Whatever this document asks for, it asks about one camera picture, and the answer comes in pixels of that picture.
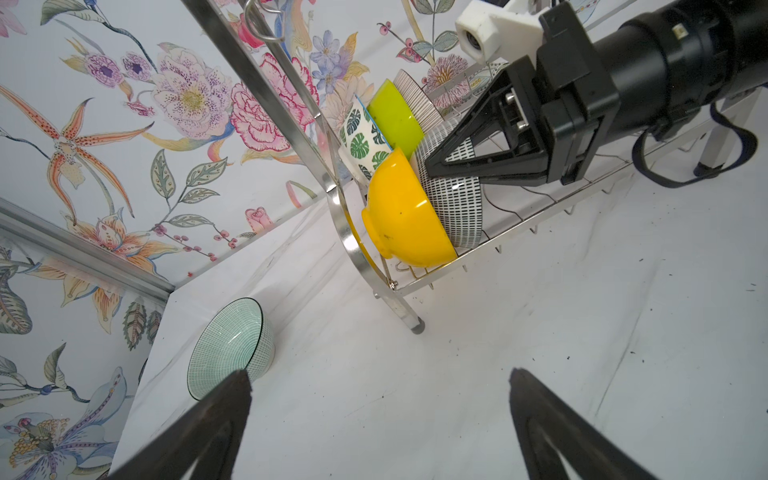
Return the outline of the pale green celadon bowl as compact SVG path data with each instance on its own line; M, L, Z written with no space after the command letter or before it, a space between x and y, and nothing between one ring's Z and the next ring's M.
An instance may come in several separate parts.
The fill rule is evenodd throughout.
M239 370L255 382L267 373L275 353L273 325L259 302L251 297L233 300L217 312L192 351L188 392L200 400Z

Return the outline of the pink striped bowl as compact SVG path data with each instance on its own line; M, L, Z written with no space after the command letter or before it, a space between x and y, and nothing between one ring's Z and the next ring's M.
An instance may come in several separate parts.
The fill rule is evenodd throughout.
M443 122L442 115L428 95L405 70L397 72L393 83L424 133Z

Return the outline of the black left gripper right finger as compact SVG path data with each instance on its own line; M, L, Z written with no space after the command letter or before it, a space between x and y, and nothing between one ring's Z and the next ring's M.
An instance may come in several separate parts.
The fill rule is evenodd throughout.
M531 372L512 370L509 404L531 479L652 479Z

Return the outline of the green leaf pattern bowl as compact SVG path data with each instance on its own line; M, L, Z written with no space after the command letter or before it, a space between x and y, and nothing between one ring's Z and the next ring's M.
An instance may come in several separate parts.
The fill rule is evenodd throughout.
M339 131L342 160L352 177L367 186L392 147L359 97L355 97Z

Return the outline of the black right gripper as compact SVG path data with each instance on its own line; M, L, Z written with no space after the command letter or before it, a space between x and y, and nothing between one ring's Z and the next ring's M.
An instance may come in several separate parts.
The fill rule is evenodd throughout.
M477 177L511 186L582 179L620 106L620 96L570 4L540 17L544 43L492 79L458 125L425 160L431 178ZM508 148L451 161L501 133Z

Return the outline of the yellow plastic bowl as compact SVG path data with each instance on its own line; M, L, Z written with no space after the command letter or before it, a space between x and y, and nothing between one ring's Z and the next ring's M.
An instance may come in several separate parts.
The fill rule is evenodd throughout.
M415 171L399 148L373 174L362 220L374 246L386 259L433 268L458 257Z

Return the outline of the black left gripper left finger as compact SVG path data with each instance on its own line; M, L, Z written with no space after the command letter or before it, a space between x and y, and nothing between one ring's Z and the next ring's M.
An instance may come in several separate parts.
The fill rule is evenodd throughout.
M251 406L244 370L228 375L110 479L230 479Z

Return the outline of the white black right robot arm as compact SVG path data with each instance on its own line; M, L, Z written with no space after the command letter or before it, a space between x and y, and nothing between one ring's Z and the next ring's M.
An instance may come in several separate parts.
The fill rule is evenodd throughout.
M522 1L475 1L456 27L467 54L507 66L426 157L432 178L571 184L600 147L635 135L636 170L672 188L649 168L646 140L670 138L702 108L731 129L717 102L767 83L763 1L675 1L599 41L569 3L534 15Z

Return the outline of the silver wire dish rack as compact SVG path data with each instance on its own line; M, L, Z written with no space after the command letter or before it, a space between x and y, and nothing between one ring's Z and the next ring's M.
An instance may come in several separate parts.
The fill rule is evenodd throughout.
M510 227L535 229L600 186L586 173L598 150L634 136L631 166L669 189L680 182L650 166L703 132L710 141L693 179L702 182L744 166L758 139L743 128L738 104L767 84L767 5L763 1L676 1L624 22L592 41L568 3L536 10L530 1L475 1L456 22L458 39L479 61L503 58L504 69L457 120L434 127L416 151L394 149L367 179L361 217L379 253L361 241L330 161L342 145L362 142L329 122L265 21L258 1L243 5L246 29L266 43L314 119L328 150L309 138L222 15L209 1L187 9L324 187L340 240L358 272L414 333L423 320L406 295L457 267L499 236L483 231L487 184L528 187L558 182L574 191Z

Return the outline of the dark blue floral bowl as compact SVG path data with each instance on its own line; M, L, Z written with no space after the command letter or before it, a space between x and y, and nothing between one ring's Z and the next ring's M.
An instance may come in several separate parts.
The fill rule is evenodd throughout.
M453 246L472 249L483 238L482 189L479 179L431 178L425 165L425 160L458 123L458 118L445 120L426 133L410 163Z

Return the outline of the lime green plastic bowl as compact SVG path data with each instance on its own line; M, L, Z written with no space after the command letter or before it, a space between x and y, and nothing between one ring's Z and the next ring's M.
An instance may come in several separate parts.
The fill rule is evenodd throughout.
M379 87L368 112L389 145L410 158L424 138L424 131L391 80Z

